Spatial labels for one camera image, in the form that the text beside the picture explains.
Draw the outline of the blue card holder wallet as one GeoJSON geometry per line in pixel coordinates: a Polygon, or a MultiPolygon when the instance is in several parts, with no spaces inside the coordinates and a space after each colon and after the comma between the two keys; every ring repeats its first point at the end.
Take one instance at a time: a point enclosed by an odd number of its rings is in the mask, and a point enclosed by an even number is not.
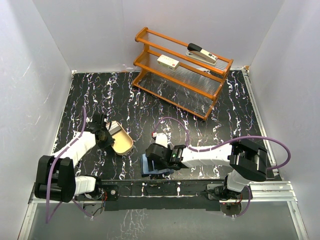
{"type": "Polygon", "coordinates": [[[169,175],[173,174],[174,170],[173,169],[161,169],[161,170],[156,170],[155,172],[150,172],[150,163],[148,162],[148,159],[146,157],[146,154],[142,154],[140,158],[140,163],[141,163],[141,176],[144,177],[150,177],[150,176],[157,176],[157,175],[169,175]]]}

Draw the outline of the stack of credit cards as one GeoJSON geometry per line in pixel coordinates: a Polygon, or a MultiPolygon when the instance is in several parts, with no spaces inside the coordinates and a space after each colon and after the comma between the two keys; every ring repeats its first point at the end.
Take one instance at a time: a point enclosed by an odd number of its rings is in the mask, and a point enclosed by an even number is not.
{"type": "Polygon", "coordinates": [[[118,133],[119,131],[122,130],[121,126],[117,123],[117,122],[114,122],[114,129],[113,129],[113,135],[115,135],[116,133],[118,133]]]}

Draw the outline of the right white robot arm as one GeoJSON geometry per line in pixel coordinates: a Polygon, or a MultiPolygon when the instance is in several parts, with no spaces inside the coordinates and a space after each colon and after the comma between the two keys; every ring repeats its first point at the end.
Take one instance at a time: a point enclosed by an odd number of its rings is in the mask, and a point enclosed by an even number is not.
{"type": "Polygon", "coordinates": [[[206,187],[209,199],[226,201],[237,199],[250,182],[267,179],[268,151],[249,140],[240,139],[222,146],[187,147],[184,144],[170,147],[158,140],[141,156],[141,175],[172,174],[196,166],[226,166],[232,168],[223,178],[223,184],[206,187]]]}

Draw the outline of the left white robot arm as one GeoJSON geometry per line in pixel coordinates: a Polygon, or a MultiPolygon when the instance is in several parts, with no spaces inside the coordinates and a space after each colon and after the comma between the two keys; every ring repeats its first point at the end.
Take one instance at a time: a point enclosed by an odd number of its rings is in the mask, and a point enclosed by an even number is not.
{"type": "Polygon", "coordinates": [[[75,167],[93,147],[105,149],[114,143],[110,129],[107,115],[94,114],[64,148],[53,155],[43,155],[37,166],[35,197],[64,203],[82,194],[99,199],[104,188],[97,183],[97,178],[76,176],[75,167]]]}

